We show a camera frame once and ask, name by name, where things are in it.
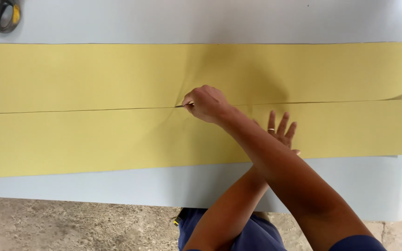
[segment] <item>concrete floor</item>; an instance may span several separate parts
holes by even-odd
[[[178,250],[179,208],[0,198],[0,251]],[[287,250],[311,250],[294,218],[270,214]],[[402,251],[402,221],[366,222],[389,251]]]

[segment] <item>scissors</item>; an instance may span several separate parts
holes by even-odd
[[[8,6],[11,6],[13,9],[12,17],[10,18],[9,23],[6,26],[1,25],[1,18],[3,16],[4,11]],[[1,33],[10,33],[12,32],[20,22],[21,18],[21,10],[19,4],[16,0],[0,0],[0,32]]]

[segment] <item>yellow paper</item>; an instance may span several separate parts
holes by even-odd
[[[402,99],[402,43],[0,44],[0,112],[173,107],[203,84],[233,105]]]
[[[239,106],[249,112],[248,106]],[[402,100],[253,106],[298,122],[304,158],[402,154]],[[249,161],[220,127],[185,109],[0,114],[0,177]]]

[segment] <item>hand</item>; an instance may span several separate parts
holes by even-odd
[[[288,120],[289,120],[289,113],[285,112],[283,114],[282,120],[280,121],[279,127],[276,130],[275,129],[276,113],[274,111],[271,111],[269,113],[268,133],[271,134],[278,141],[282,142],[282,144],[286,145],[289,149],[291,149],[292,140],[294,138],[294,134],[296,134],[297,122],[291,123],[291,125],[288,128],[288,131],[285,134],[286,126],[288,125]],[[292,150],[292,151],[297,155],[300,154],[299,150]]]
[[[227,102],[220,90],[208,85],[195,88],[185,95],[182,105],[193,116],[216,124],[219,123],[221,117],[235,109]]]

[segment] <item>finger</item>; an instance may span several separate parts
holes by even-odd
[[[289,120],[289,112],[285,112],[283,114],[282,120],[280,121],[279,127],[277,128],[277,134],[279,134],[280,136],[283,136],[285,134],[288,120]]]
[[[189,92],[184,96],[184,100],[182,100],[182,105],[185,106],[186,104],[192,101],[193,101],[192,92]]]
[[[194,109],[195,109],[195,106],[194,106],[193,104],[188,104],[188,105],[185,105],[184,108],[186,108],[186,110],[187,110],[189,113],[193,114]]]
[[[274,128],[276,128],[276,113],[274,112],[274,110],[272,110],[269,113],[268,132],[270,134],[275,134]]]
[[[296,129],[297,129],[297,122],[293,122],[289,126],[288,131],[286,132],[285,138],[287,138],[290,142],[291,140],[293,140],[294,134],[296,134]]]

